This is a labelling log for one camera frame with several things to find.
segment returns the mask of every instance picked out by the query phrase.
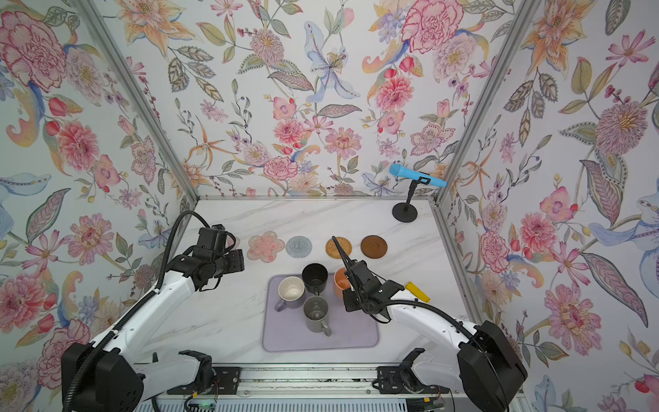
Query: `purple mat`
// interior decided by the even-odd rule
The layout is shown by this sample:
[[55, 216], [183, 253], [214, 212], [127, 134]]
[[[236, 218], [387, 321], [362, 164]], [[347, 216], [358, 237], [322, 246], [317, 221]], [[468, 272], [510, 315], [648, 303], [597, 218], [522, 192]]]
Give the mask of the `purple mat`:
[[[373, 347], [378, 344], [380, 334], [376, 321], [361, 311], [346, 312], [343, 301], [334, 295], [333, 283], [328, 284], [320, 294], [329, 305], [328, 320], [331, 336], [316, 334], [307, 329], [302, 307], [286, 308], [276, 312], [274, 307], [279, 301], [277, 286], [287, 276], [300, 275], [277, 275], [268, 283], [266, 321], [263, 325], [263, 349], [267, 352]], [[309, 297], [311, 294], [306, 291], [303, 299]]]

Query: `brown wooden coaster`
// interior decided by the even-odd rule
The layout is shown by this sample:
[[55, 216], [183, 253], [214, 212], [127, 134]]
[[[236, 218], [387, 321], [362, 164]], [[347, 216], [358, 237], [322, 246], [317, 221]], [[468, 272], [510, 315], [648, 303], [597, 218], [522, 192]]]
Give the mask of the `brown wooden coaster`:
[[371, 259], [379, 259], [387, 253], [387, 242], [380, 236], [366, 236], [362, 240], [362, 253]]

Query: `microphone stand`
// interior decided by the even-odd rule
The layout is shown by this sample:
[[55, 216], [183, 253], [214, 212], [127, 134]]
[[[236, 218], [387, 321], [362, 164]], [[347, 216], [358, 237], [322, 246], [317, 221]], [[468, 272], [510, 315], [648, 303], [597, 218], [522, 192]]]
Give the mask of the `microphone stand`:
[[396, 220], [402, 221], [404, 223], [409, 223], [415, 221], [418, 216], [416, 208], [410, 204], [412, 200], [412, 195], [416, 190], [416, 186], [421, 183], [423, 185], [429, 185], [430, 179], [427, 177], [419, 177], [417, 180], [410, 182], [410, 190], [407, 192], [407, 201], [405, 203], [399, 203], [393, 207], [391, 214]]

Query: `mug handle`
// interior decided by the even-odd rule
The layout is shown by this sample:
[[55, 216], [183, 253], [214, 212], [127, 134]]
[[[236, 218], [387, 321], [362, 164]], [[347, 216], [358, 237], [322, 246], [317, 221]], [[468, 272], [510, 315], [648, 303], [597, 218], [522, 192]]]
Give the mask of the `mug handle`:
[[277, 312], [281, 312], [284, 309], [286, 309], [286, 301], [283, 300], [283, 299], [280, 299], [279, 302], [277, 302], [277, 304], [275, 305], [275, 310]]
[[321, 320], [320, 326], [323, 328], [323, 332], [325, 333], [325, 336], [331, 336], [330, 324], [328, 324], [327, 319]]

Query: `orange mug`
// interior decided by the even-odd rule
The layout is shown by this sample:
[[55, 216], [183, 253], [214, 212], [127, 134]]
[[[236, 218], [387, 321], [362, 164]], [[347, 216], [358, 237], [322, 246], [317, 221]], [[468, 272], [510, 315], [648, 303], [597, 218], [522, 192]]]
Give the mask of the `orange mug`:
[[345, 275], [345, 268], [341, 268], [334, 274], [334, 294], [343, 300], [343, 291], [350, 289], [350, 281]]

